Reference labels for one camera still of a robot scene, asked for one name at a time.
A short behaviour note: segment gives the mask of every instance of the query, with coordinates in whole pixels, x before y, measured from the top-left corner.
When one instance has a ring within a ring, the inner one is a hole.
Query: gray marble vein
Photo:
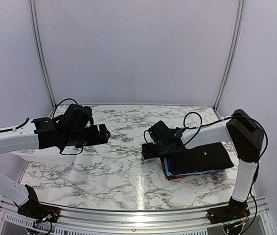
[[[56,115],[67,106],[61,106]],[[95,124],[111,132],[107,144],[86,147],[72,164],[30,162],[22,183],[33,186],[39,199],[59,205],[107,210],[163,210],[228,201],[235,184],[238,159],[224,143],[235,167],[223,173],[187,176],[168,181],[159,159],[143,161],[143,132],[159,120],[182,127],[187,112],[204,123],[217,120],[208,107],[100,105],[92,106]],[[188,125],[198,125],[190,116]]]

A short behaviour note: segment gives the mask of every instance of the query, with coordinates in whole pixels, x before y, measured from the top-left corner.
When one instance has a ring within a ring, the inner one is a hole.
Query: white tabletop
[[[143,160],[143,132],[159,120],[169,128],[182,127],[187,112],[196,111],[203,123],[217,120],[209,107],[99,105],[91,106],[95,124],[111,132],[107,144],[85,147],[74,163],[55,165],[30,162],[22,179],[35,188],[42,202],[105,210],[164,210],[226,202],[237,174],[238,159],[224,143],[234,167],[166,180],[159,159]],[[57,114],[66,110],[59,107]],[[198,125],[190,117],[189,125]]]

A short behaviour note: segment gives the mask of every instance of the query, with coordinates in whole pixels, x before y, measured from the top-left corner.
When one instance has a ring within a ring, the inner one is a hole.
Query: blue cloth
[[[205,173],[219,173],[225,171],[224,169],[218,169],[218,170],[207,170],[207,171],[194,171],[194,172],[189,172],[185,174],[173,174],[169,171],[170,168],[170,161],[167,160],[167,158],[164,159],[164,165],[165,165],[165,171],[167,176],[184,176],[184,175],[200,175],[200,174],[205,174]]]

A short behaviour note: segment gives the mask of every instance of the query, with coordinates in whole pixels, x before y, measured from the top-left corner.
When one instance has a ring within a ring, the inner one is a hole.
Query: back wall panel
[[[37,2],[56,100],[213,105],[237,0]]]

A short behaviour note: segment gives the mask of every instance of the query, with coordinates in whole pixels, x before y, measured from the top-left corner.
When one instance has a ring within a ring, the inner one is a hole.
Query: robotic arm
[[[246,200],[258,175],[258,162],[265,133],[243,110],[236,110],[232,116],[223,120],[201,125],[200,130],[169,129],[159,121],[148,132],[155,143],[142,145],[144,159],[177,158],[191,149],[209,149],[212,143],[233,142],[239,158],[239,167],[232,197],[228,206],[208,210],[207,218],[215,224],[250,215]]]
[[[44,149],[56,146],[60,152],[66,146],[84,146],[107,143],[110,133],[104,124],[93,124],[92,109],[71,104],[63,115],[54,119],[38,118],[18,127],[0,129],[0,154],[20,149]],[[39,203],[34,189],[21,185],[0,173],[0,194],[19,207],[18,213],[44,219],[53,211],[52,222],[57,222],[59,208]]]

